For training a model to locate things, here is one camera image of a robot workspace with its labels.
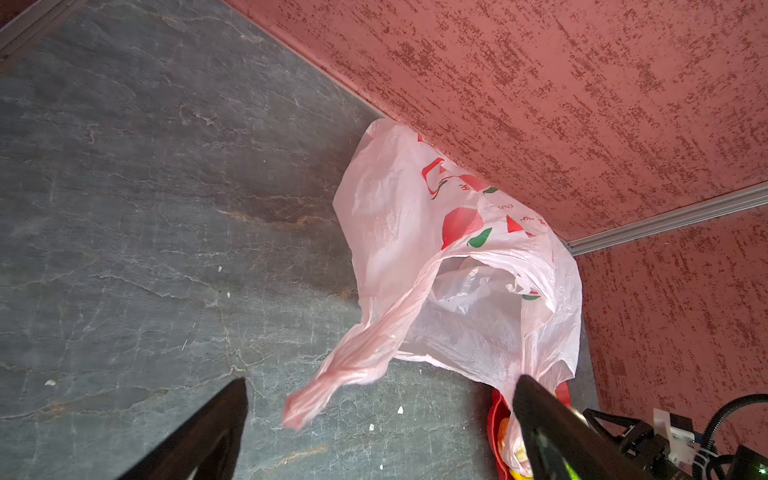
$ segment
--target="red textured wall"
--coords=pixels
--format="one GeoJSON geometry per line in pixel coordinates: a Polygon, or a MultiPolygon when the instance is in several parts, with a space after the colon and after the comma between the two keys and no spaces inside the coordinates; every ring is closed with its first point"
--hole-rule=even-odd
{"type": "Polygon", "coordinates": [[[768,180],[768,3],[227,0],[574,240],[768,180]]]}
{"type": "MultiPolygon", "coordinates": [[[[768,207],[577,262],[603,410],[652,419],[660,406],[703,431],[724,403],[768,392],[768,207]]],[[[720,449],[768,453],[768,409],[732,417],[720,449]]]]}

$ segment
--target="plastic bag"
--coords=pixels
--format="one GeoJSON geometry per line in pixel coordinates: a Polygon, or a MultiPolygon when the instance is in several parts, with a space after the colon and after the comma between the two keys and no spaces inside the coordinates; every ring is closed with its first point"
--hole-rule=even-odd
{"type": "MultiPolygon", "coordinates": [[[[353,253],[362,320],[304,389],[283,426],[301,429],[340,386],[371,383],[393,357],[454,370],[511,405],[522,373],[550,391],[573,378],[581,324],[576,263],[544,219],[394,121],[373,122],[333,208],[353,253]]],[[[509,422],[502,458],[514,452],[509,422]]]]}

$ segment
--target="yellow object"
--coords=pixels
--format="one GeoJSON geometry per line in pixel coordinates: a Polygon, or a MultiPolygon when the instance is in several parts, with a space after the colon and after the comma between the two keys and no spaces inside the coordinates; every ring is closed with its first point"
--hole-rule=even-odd
{"type": "Polygon", "coordinates": [[[517,473],[515,470],[512,470],[511,468],[509,469],[509,473],[512,474],[512,478],[514,478],[515,480],[530,480],[531,478],[533,478],[533,477],[524,477],[519,473],[517,473]]]}
{"type": "Polygon", "coordinates": [[[528,460],[528,453],[525,451],[525,444],[520,445],[520,448],[517,450],[517,452],[515,452],[515,458],[520,463],[528,460]]]}

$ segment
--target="pink plastic bag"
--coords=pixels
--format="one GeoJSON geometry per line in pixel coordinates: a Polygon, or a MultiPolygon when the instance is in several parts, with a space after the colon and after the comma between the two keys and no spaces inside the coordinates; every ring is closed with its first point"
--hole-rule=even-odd
{"type": "MultiPolygon", "coordinates": [[[[353,253],[362,320],[286,400],[301,429],[342,385],[371,383],[393,357],[454,370],[511,405],[527,373],[550,391],[576,371],[581,280],[544,219],[469,174],[416,132],[373,122],[333,208],[353,253]]],[[[510,421],[502,458],[514,453],[510,421]]]]}

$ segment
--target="cable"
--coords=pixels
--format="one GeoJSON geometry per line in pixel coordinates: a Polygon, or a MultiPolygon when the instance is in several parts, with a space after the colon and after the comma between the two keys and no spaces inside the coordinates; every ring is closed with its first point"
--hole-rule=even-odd
{"type": "MultiPolygon", "coordinates": [[[[715,432],[720,427],[720,425],[723,424],[723,421],[726,419],[728,415],[731,413],[737,411],[738,409],[752,405],[753,403],[768,403],[768,393],[754,393],[752,395],[745,395],[743,397],[739,397],[738,399],[732,400],[728,403],[726,403],[724,406],[720,408],[720,410],[717,410],[717,413],[715,413],[712,416],[712,419],[707,424],[707,428],[704,429],[704,434],[702,435],[701,439],[701,447],[706,450],[710,450],[712,452],[717,453],[717,449],[715,449],[714,443],[715,443],[715,432]]],[[[701,461],[708,460],[708,458],[705,456],[705,454],[697,453],[696,459],[701,457],[701,461]]],[[[718,476],[721,478],[723,477],[723,469],[720,467],[720,465],[715,465],[715,472],[717,472],[718,476]]],[[[697,463],[694,463],[693,468],[691,469],[691,473],[693,474],[694,480],[703,480],[703,469],[701,468],[701,465],[698,465],[697,463]]]]}
{"type": "MultiPolygon", "coordinates": [[[[711,474],[712,474],[713,468],[720,467],[721,465],[724,465],[727,463],[730,464],[732,461],[733,461],[733,455],[721,455],[713,460],[710,460],[709,463],[707,463],[707,469],[706,469],[707,480],[712,480],[711,474]]],[[[725,480],[725,477],[720,476],[720,474],[718,474],[717,477],[720,480],[725,480]]]]}

